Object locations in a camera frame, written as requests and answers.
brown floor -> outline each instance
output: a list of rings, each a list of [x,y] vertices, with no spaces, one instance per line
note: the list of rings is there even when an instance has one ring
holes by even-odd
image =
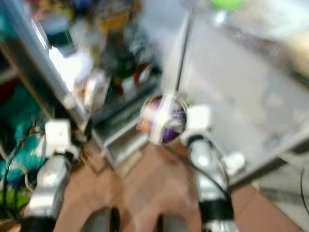
[[[95,175],[84,167],[72,175],[56,232],[77,232],[87,217],[105,205],[118,206],[122,232],[151,232],[157,216],[166,211],[186,218],[190,231],[200,231],[195,193],[187,169],[162,148],[147,145],[143,157],[124,178],[111,168]],[[232,194],[242,232],[299,232],[281,211],[254,187]]]

display case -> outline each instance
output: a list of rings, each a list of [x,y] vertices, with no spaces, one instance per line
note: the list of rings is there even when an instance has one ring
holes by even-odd
[[[267,25],[260,23],[258,15],[265,9],[266,1],[261,1],[259,6],[252,6],[250,0],[243,1],[233,10],[226,6],[214,7],[213,2],[143,1],[138,27],[154,48],[155,63],[163,73],[153,72],[145,83],[123,96],[109,97],[107,92],[104,104],[95,111],[87,109],[70,86],[75,83],[76,76],[88,75],[100,64],[95,60],[77,64],[73,61],[70,64],[74,76],[67,70],[61,74],[61,68],[57,69],[58,65],[52,61],[50,49],[42,46],[29,14],[21,9],[19,1],[0,1],[0,5],[57,101],[81,130],[91,122],[93,137],[114,167],[147,141],[135,130],[143,101],[152,93],[174,90],[179,81],[179,90],[193,103],[211,106],[211,139],[220,150],[225,154],[241,152],[245,156],[245,168],[231,178],[232,184],[236,184],[276,161],[279,154],[309,139],[306,71],[301,68],[299,59],[291,57],[292,46],[280,39],[287,38],[287,34],[293,32],[291,28],[295,31],[308,29],[306,23],[309,21],[303,10],[309,7],[303,0],[285,0],[279,6],[281,10],[284,7],[293,9],[292,16],[281,14],[276,18],[285,21]],[[276,5],[275,0],[268,2]],[[295,23],[288,24],[295,14],[298,15]],[[95,51],[108,44],[104,36],[101,40],[91,38],[85,42],[84,27],[83,20],[71,24],[70,30],[76,31],[79,38],[74,40],[78,46],[77,51],[66,58],[83,52],[83,44],[85,47],[87,43],[95,44]]]

tiled floor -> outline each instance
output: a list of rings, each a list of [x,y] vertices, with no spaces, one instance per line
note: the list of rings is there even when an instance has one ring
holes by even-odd
[[[122,232],[152,232],[166,211],[186,218],[190,231],[200,231],[200,217],[191,174],[163,148],[147,145],[143,157],[124,178],[109,167],[100,175],[84,167],[72,175],[56,232],[77,232],[87,217],[105,205],[118,206]],[[254,187],[232,194],[242,232],[299,232],[283,213]]]

